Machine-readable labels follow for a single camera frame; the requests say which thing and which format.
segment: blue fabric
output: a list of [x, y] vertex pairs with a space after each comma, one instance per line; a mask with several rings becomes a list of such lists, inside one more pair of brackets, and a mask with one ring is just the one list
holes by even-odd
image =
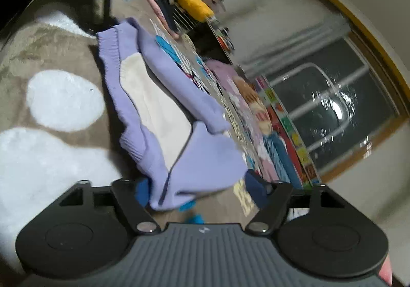
[[179, 211], [180, 211], [180, 212], [187, 211], [187, 210], [189, 210], [189, 209], [195, 207], [195, 205], [196, 205], [195, 200], [188, 201], [186, 204], [183, 204], [183, 205], [179, 208]]
[[174, 8], [168, 3], [168, 0], [154, 0], [157, 5], [161, 8], [162, 14], [167, 21], [168, 26], [171, 28], [172, 31], [178, 32], [177, 26], [175, 24], [175, 20], [173, 18], [174, 15]]
[[254, 175], [253, 172], [249, 170], [247, 171], [247, 173], [245, 174], [245, 188], [247, 189], [249, 195], [252, 197], [252, 200], [255, 202], [256, 206], [259, 209], [262, 209], [268, 203], [268, 194], [264, 186], [260, 182], [258, 182], [255, 177], [258, 176]]
[[268, 143], [269, 147], [274, 146], [276, 148], [276, 152], [279, 156], [280, 162], [282, 162], [282, 165], [288, 175], [288, 179], [290, 180], [290, 183], [293, 185], [293, 187], [295, 189], [302, 189], [303, 184], [301, 180], [299, 179], [299, 176], [295, 171], [295, 167], [293, 166], [293, 163], [288, 153], [286, 152], [283, 142], [279, 139], [278, 134], [275, 131], [273, 131], [272, 134], [270, 134], [269, 136], [266, 136], [266, 137], [264, 136], [263, 140], [264, 140], [265, 146], [267, 146], [267, 143]]
[[205, 221], [200, 214], [197, 214], [187, 219], [185, 223], [189, 223], [190, 225], [203, 225]]
[[148, 178], [144, 178], [142, 181], [137, 183], [134, 198], [142, 207], [146, 207], [148, 205], [148, 201], [150, 199]]
[[178, 65], [181, 65], [181, 59], [178, 57], [177, 53], [174, 51], [172, 46], [161, 36], [155, 36], [155, 39], [159, 46], [162, 47], [162, 49], [167, 52], [167, 54], [172, 58], [173, 61], [175, 61]]
[[248, 154], [246, 154], [246, 158], [247, 158], [247, 165], [249, 166], [249, 168], [251, 168], [252, 170], [255, 170], [255, 161]]
[[288, 173], [286, 172], [283, 163], [281, 162], [280, 158], [279, 158], [279, 154], [278, 151], [276, 150], [275, 144], [273, 143], [273, 140], [270, 138], [272, 135], [270, 136], [263, 136], [263, 143], [265, 144], [266, 150], [268, 151], [268, 154], [273, 162], [273, 166], [275, 167], [276, 173], [279, 177], [279, 179], [282, 182], [287, 182], [287, 183], [291, 183], [289, 177], [288, 177]]

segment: round black pad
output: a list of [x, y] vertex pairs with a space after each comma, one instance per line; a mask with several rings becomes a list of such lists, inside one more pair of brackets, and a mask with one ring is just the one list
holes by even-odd
[[356, 210], [320, 209], [284, 224], [278, 245], [295, 265], [313, 275], [353, 278], [380, 267], [387, 237]]
[[16, 240], [24, 267], [52, 278], [77, 278], [118, 260], [129, 242], [121, 223], [83, 206], [49, 206]]

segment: logo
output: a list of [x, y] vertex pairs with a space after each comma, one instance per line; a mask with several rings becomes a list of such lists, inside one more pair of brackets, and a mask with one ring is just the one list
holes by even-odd
[[199, 232], [201, 232], [201, 233], [203, 233], [203, 234], [205, 234], [205, 233], [207, 233], [207, 232], [210, 232], [211, 230], [208, 228], [208, 227], [203, 227], [203, 228], [200, 228], [199, 229]]

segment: white polka dot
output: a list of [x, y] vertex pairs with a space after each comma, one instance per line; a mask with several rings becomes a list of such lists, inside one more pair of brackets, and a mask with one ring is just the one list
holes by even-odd
[[104, 112], [105, 103], [95, 84], [60, 70], [41, 71], [28, 83], [26, 102], [34, 119], [57, 131], [80, 131]]
[[36, 19], [45, 24], [58, 27], [62, 30], [79, 34], [88, 38], [95, 38], [95, 36], [87, 34], [82, 30], [77, 23], [69, 18], [65, 13], [71, 13], [69, 6], [62, 3], [49, 3], [42, 6], [35, 14]]
[[14, 244], [32, 218], [78, 180], [108, 186], [120, 177], [108, 150], [73, 147], [37, 129], [0, 133], [0, 254], [23, 271]]

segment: gray textured panel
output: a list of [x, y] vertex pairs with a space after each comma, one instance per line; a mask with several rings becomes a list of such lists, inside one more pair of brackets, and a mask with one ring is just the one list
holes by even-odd
[[83, 279], [51, 280], [36, 275], [20, 287], [386, 287], [373, 276], [328, 282], [286, 263], [265, 238], [239, 225], [170, 224], [162, 234], [141, 236], [116, 265]]

